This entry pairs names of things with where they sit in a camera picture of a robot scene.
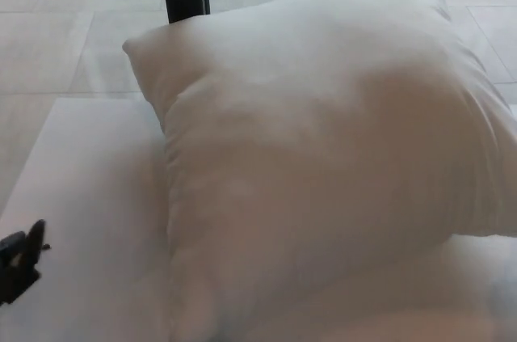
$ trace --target white cushion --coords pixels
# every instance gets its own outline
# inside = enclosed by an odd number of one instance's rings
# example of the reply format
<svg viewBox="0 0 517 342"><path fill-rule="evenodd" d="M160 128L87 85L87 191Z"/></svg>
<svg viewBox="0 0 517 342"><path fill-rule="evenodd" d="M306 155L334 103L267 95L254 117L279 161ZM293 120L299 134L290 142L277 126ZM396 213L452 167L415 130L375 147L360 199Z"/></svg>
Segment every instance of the white cushion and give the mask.
<svg viewBox="0 0 517 342"><path fill-rule="evenodd" d="M166 135L174 342L517 232L515 121L443 0L278 0L124 49Z"/></svg>

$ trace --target white pillow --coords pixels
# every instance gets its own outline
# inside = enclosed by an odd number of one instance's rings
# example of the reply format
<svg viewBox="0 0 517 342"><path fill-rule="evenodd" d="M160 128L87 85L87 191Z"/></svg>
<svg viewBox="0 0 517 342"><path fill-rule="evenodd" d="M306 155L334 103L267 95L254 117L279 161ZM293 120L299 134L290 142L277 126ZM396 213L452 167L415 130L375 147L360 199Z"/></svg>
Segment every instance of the white pillow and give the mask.
<svg viewBox="0 0 517 342"><path fill-rule="evenodd" d="M166 135L174 342L517 231L516 125L443 0L278 0L124 49Z"/></svg>

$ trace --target pillow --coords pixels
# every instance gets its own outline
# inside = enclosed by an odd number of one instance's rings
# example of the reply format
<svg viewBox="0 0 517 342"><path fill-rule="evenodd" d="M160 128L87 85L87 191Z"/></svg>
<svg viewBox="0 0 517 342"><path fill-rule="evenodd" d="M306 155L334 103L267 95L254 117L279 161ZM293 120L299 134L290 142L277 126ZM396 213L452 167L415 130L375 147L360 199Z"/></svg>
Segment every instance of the pillow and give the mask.
<svg viewBox="0 0 517 342"><path fill-rule="evenodd" d="M174 342L517 231L516 124L443 0L277 0L124 50L166 135Z"/></svg>

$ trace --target tile floor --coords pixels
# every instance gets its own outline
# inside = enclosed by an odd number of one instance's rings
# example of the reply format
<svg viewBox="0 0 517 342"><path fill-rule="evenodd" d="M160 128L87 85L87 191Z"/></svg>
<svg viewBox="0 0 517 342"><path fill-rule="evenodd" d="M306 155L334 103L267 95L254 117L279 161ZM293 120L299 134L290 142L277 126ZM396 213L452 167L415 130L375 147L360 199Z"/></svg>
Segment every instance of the tile floor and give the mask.
<svg viewBox="0 0 517 342"><path fill-rule="evenodd" d="M214 11L267 0L211 0ZM517 0L447 0L517 103ZM0 0L0 212L58 96L140 98L120 46L166 23L164 0Z"/></svg>

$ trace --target white seat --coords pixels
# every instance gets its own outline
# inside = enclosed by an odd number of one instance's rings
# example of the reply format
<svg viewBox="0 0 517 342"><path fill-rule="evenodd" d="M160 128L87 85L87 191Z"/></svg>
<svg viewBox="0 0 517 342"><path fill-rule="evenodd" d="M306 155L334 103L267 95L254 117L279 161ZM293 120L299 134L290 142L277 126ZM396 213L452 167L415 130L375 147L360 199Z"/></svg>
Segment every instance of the white seat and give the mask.
<svg viewBox="0 0 517 342"><path fill-rule="evenodd" d="M42 279L0 308L0 341L166 341L166 211L149 105L59 99L0 219L0 237L46 219L53 249ZM455 237L343 281L242 340L517 340L515 292L517 239Z"/></svg>

